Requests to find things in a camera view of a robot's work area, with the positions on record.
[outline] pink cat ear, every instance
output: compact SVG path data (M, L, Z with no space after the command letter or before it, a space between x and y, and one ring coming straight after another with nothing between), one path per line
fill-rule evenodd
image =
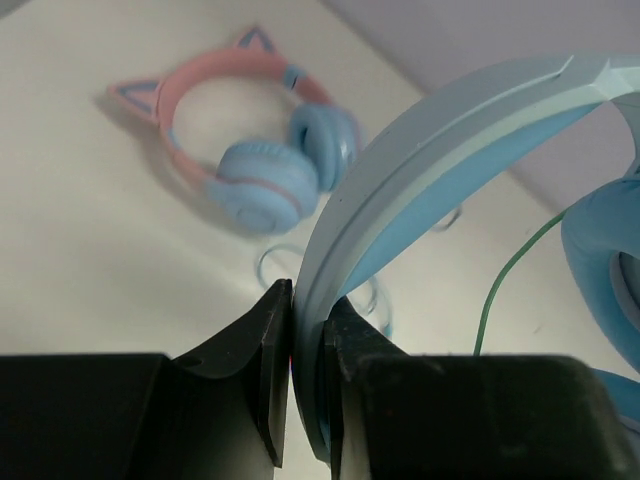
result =
M146 78L121 82L109 87L108 92L131 112L153 124L158 124L158 96L160 78Z
M238 40L233 44L236 48L246 48L248 50L259 50L266 53L276 54L277 50L269 35L258 26L245 30Z

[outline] wall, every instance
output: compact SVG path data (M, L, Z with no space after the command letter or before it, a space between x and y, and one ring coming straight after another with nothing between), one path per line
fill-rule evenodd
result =
M541 53L640 51L635 0L325 0L426 91L477 68ZM554 209L619 176L628 129L605 105L514 167Z

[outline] thin green wire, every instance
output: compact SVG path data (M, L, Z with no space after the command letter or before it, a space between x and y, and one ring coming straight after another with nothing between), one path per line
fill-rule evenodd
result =
M484 340L484 333L487 329L487 322L489 320L489 310L491 309L491 304L493 304L493 300L498 293L498 289L500 285L502 285L502 281L505 279L509 271L513 268L513 266L518 263L518 261L531 250L538 240L540 240L549 230L555 227L560 221L564 218L565 213L567 211L563 211L545 223L540 230L538 230L528 241L525 243L520 250L518 250L513 257L507 262L507 264L502 267L498 277L493 282L491 286L491 290L489 290L489 295L487 295L487 299L484 302L484 307L482 307L482 314L480 315L480 325L478 325L478 334L476 336L476 345L473 349L474 355L480 355L480 351L482 350L482 342Z

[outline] cat ear headphones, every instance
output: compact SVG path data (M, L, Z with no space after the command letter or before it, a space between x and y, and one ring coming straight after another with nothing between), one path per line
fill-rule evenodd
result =
M194 86L222 76L266 77L295 92L304 103L289 122L288 144L244 141L208 173L180 145L173 117ZM245 31L231 48L200 55L163 78L121 82L109 93L160 130L177 172L222 206L244 227L282 234L313 214L321 192L333 191L362 147L360 126L336 106L301 68L290 64L259 27Z
M474 72L418 102L369 144L320 215L294 296L293 381L318 459L329 462L329 427L316 366L335 302L497 174L607 101L638 150L640 56L605 55L529 58ZM623 178L569 208L562 241L593 317L640 372L637 157ZM640 384L596 373L640 451Z

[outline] table surface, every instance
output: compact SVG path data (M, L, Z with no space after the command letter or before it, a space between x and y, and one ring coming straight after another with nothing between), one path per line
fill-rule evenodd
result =
M253 271L261 251L306 244L317 215L283 239L238 231L175 181L157 132L104 95L112 82L166 72L256 21L370 136L422 96L314 0L32 0L0 20L1 352L178 355L262 294ZM219 79L185 97L176 130L215 164L242 137L282 138L290 108L271 85ZM380 273L395 341L409 352L470 352L493 279L549 216L503 174L451 230L420 238ZM571 354L638 378L592 321L557 230L507 277L485 345ZM329 478L293 399L287 438L277 478Z

